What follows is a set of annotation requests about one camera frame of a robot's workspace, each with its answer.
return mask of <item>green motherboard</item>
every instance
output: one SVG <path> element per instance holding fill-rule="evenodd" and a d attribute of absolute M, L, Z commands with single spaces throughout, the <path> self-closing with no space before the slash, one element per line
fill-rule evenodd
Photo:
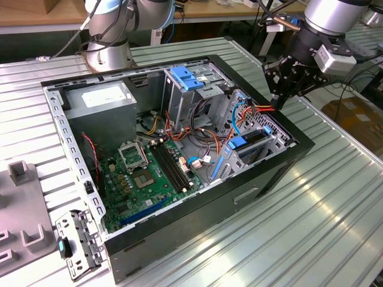
<path fill-rule="evenodd" d="M 203 183 L 192 171 L 184 173 L 179 164 L 179 149 L 173 141 L 162 143 L 165 149 L 162 151 L 169 153 L 169 158 L 173 159 L 185 180 L 189 183 L 187 191 L 182 192 L 172 185 L 174 179 L 169 180 L 166 172 L 161 168 L 157 159 L 152 153 L 152 146 L 145 146 L 144 152 L 147 158 L 147 166 L 138 167 L 128 172 L 126 164 L 140 161 L 141 156 L 135 148 L 126 149 L 121 155 L 115 155 L 100 161 L 102 169 L 102 179 L 104 180 L 105 191 L 101 193 L 102 201 L 107 210 L 104 216 L 105 226 L 109 232 L 119 230 L 122 226 L 140 217 L 146 216 L 163 206 L 168 206 L 177 200 L 195 193 L 203 188 Z"/>

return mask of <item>ram slot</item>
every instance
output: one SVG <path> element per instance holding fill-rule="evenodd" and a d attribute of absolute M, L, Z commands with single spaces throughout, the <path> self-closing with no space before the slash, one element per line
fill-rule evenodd
<path fill-rule="evenodd" d="M 180 168 L 163 145 L 151 146 L 149 150 L 177 193 L 182 193 L 185 189 L 190 188 L 189 183 L 180 171 Z"/>

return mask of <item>blue cable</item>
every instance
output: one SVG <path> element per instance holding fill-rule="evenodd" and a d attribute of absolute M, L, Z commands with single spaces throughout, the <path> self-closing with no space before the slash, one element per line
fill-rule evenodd
<path fill-rule="evenodd" d="M 237 125 L 235 123 L 235 111 L 237 110 L 237 108 L 240 106 L 240 105 L 244 105 L 245 103 L 244 102 L 241 102 L 241 103 L 237 103 L 233 109 L 233 113 L 232 113 L 232 122 L 233 122 L 233 128 L 235 130 L 235 132 L 240 135 L 241 133 L 239 132 L 239 129 L 237 128 Z"/>
<path fill-rule="evenodd" d="M 191 157 L 191 158 L 187 161 L 187 165 L 188 165 L 188 166 L 191 165 L 191 163 L 192 163 L 193 161 L 196 161 L 196 160 L 199 160 L 199 158 L 197 158 L 197 157 Z"/>
<path fill-rule="evenodd" d="M 173 34 L 174 34 L 174 21 L 173 21 L 173 25 L 172 25 L 172 33 L 170 34 L 170 37 L 169 37 L 169 39 L 165 42 L 165 44 L 167 44 L 167 43 L 171 40 L 171 38 L 173 37 Z"/>

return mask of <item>slotted aluminum surface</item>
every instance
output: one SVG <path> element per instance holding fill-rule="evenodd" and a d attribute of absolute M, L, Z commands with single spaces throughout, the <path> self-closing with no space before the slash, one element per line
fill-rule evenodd
<path fill-rule="evenodd" d="M 223 38 L 133 49 L 140 65 L 207 54 L 220 55 L 269 97 L 259 62 Z M 88 72 L 80 57 L 0 66 L 0 167 L 37 164 L 52 223 L 82 204 L 38 83 Z M 383 268 L 382 163 L 306 102 L 292 99 L 283 113 L 316 143 L 309 155 L 268 195 L 119 286 L 372 282 Z M 0 279 L 1 286 L 57 284 L 72 285 L 58 252 Z M 113 284 L 107 264 L 77 283 Z"/>
<path fill-rule="evenodd" d="M 357 23 L 351 31 L 346 33 L 346 39 L 362 46 L 366 51 L 376 53 L 378 52 L 377 45 L 383 43 L 383 27 L 370 28 L 362 23 Z"/>

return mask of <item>cardboard box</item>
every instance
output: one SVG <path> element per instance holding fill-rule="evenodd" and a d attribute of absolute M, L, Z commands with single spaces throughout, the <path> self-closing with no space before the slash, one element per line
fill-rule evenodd
<path fill-rule="evenodd" d="M 0 0 L 0 6 L 48 14 L 60 0 Z"/>
<path fill-rule="evenodd" d="M 328 103 L 322 112 L 334 119 L 338 102 Z M 359 97 L 342 99 L 336 122 L 375 155 L 383 155 L 383 117 L 365 101 Z"/>

